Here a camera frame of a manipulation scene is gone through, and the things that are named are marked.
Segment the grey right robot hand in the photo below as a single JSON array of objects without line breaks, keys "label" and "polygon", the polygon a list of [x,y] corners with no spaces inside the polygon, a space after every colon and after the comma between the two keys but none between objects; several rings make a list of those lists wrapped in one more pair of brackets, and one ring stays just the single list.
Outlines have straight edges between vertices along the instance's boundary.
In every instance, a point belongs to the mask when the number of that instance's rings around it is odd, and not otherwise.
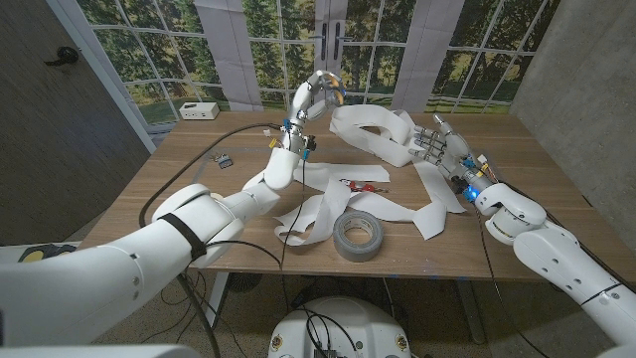
[{"label": "grey right robot hand", "polygon": [[451,183],[455,194],[462,194],[469,203],[474,203],[493,181],[477,166],[470,146],[450,123],[438,113],[433,120],[437,129],[418,125],[414,128],[408,153],[433,164]]}]

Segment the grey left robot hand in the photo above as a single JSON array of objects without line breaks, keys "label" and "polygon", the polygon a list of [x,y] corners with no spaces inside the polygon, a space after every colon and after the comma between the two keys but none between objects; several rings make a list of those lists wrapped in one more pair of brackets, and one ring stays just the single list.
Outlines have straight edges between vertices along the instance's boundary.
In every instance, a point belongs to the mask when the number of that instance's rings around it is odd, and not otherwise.
[{"label": "grey left robot hand", "polygon": [[327,71],[316,71],[295,92],[287,117],[283,120],[282,146],[301,155],[306,149],[314,150],[303,135],[307,122],[320,118],[332,107],[344,104],[346,90],[342,79]]}]

